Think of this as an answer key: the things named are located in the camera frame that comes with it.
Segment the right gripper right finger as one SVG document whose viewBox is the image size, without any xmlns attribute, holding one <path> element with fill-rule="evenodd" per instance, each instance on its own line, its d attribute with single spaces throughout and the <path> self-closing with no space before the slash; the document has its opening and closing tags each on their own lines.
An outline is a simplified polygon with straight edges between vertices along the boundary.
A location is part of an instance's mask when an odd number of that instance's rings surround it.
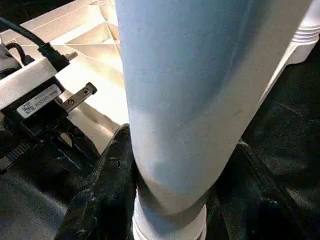
<svg viewBox="0 0 320 240">
<path fill-rule="evenodd" d="M 239 141 L 207 199 L 208 240 L 318 240 L 307 217 L 250 146 Z"/>
</svg>

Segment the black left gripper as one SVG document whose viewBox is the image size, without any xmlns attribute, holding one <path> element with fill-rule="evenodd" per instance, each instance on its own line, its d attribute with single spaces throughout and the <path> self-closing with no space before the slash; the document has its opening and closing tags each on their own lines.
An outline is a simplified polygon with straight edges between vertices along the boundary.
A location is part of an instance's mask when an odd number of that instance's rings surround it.
<svg viewBox="0 0 320 240">
<path fill-rule="evenodd" d="M 69 112 L 96 92 L 97 88 L 91 82 L 88 82 L 66 101 L 59 103 L 56 100 L 52 100 L 26 120 L 23 120 L 22 129 L 35 140 L 51 135 L 68 117 Z"/>
</svg>

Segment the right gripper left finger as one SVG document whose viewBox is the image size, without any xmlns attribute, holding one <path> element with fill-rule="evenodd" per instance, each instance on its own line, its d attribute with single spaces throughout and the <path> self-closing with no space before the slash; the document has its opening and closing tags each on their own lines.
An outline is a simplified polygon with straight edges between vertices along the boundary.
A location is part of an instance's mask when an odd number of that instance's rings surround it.
<svg viewBox="0 0 320 240">
<path fill-rule="evenodd" d="M 56 240 L 128 240 L 138 168 L 129 124 L 121 125 L 71 200 Z"/>
</svg>

